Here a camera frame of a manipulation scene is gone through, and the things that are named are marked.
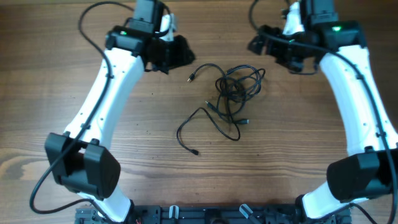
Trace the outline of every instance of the green indicator light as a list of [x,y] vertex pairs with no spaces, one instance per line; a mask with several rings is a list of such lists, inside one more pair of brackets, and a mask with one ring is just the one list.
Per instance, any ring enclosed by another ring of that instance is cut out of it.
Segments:
[[335,32],[339,32],[341,30],[341,26],[335,26],[331,28]]

